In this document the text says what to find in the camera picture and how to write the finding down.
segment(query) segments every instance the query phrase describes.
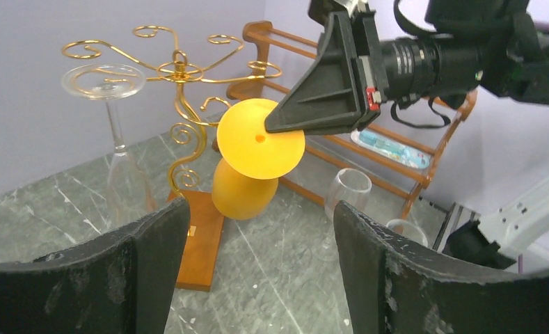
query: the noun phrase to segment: wine glass stem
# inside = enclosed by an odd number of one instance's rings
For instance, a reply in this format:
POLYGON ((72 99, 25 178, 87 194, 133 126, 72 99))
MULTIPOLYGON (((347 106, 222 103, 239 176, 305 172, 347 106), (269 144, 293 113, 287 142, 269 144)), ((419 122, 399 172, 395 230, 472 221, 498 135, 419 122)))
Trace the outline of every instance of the wine glass stem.
POLYGON ((122 131, 120 129, 116 102, 106 101, 106 111, 108 111, 109 114, 110 128, 114 139, 114 152, 124 153, 127 151, 127 146, 125 145, 125 141, 122 139, 122 131))

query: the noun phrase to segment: gray marble surface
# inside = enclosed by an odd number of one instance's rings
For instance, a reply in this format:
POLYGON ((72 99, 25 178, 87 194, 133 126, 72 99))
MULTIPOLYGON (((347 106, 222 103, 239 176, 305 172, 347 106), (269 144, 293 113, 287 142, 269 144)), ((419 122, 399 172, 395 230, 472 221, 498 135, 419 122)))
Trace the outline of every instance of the gray marble surface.
MULTIPOLYGON (((167 134, 132 147, 158 201, 169 192, 166 169, 189 150, 167 134)), ((207 148, 187 166, 202 177, 197 190, 210 191, 219 159, 207 148)), ((103 157, 0 196, 0 262, 29 261, 113 229, 104 198, 108 165, 103 157)), ((292 178, 322 192, 336 172, 306 155, 292 178)), ((386 223, 401 204, 375 188, 366 213, 386 223)), ((420 200, 410 219, 432 240, 444 214, 420 200)), ((321 247, 330 226, 322 208, 284 186, 259 217, 226 220, 212 291, 175 289, 166 333, 352 333, 337 250, 321 247)))

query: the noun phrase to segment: upside-down wine glass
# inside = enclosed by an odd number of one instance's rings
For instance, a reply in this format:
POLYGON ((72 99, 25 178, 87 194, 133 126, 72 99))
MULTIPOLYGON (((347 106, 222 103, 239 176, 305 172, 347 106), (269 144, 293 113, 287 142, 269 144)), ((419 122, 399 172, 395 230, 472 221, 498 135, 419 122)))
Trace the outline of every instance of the upside-down wine glass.
POLYGON ((104 101, 114 139, 114 153, 106 181, 106 203, 111 226, 118 228, 157 208, 149 181, 122 139, 116 100, 140 91, 145 75, 126 65, 86 65, 67 72, 61 80, 69 94, 104 101))
POLYGON ((315 257, 323 261, 337 259, 335 234, 333 231, 333 211, 339 201, 343 200, 360 211, 367 206, 372 182, 363 172, 354 168, 344 168, 337 172, 331 182, 325 199, 325 213, 329 224, 325 239, 315 250, 315 257))
POLYGON ((424 233, 424 230, 415 223, 411 223, 404 219, 392 219, 387 223, 387 228, 424 247, 428 247, 428 237, 426 236, 426 233, 424 233))

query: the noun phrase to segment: black cable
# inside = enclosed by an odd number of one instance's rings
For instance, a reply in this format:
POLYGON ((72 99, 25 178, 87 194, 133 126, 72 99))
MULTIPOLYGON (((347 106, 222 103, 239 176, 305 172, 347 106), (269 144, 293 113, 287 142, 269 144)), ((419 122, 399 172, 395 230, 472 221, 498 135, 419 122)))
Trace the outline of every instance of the black cable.
POLYGON ((473 38, 478 35, 492 34, 494 31, 504 31, 506 29, 511 31, 513 28, 510 17, 481 22, 461 22, 440 19, 435 23, 436 25, 440 25, 438 29, 443 32, 428 31, 416 26, 412 21, 407 19, 399 9, 399 3, 401 3, 401 0, 395 0, 393 3, 393 12, 399 28, 408 34, 417 37, 431 37, 448 33, 458 37, 473 38))
POLYGON ((430 109, 432 110, 433 113, 435 113, 436 115, 440 116, 440 118, 442 118, 442 121, 443 121, 442 125, 433 125, 433 124, 419 125, 419 124, 413 124, 413 123, 407 122, 405 120, 402 120, 397 115, 397 102, 394 102, 393 105, 391 106, 391 118, 395 122, 401 123, 403 125, 407 125, 408 127, 412 127, 412 128, 415 128, 415 129, 442 129, 443 127, 446 127, 446 126, 450 125, 450 118, 448 118, 446 115, 444 115, 442 113, 437 112, 434 109, 433 106, 434 106, 434 100, 435 99, 436 98, 433 97, 430 100, 428 100, 428 106, 430 107, 430 109))

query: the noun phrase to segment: red clip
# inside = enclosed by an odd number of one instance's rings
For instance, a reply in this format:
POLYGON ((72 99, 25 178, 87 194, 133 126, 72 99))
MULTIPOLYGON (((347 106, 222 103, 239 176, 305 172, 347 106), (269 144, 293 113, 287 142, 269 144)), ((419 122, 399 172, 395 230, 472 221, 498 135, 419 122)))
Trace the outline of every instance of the red clip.
POLYGON ((374 103, 374 100, 372 98, 372 95, 376 92, 375 87, 367 87, 367 99, 368 99, 368 108, 371 111, 378 111, 380 109, 378 103, 374 103))

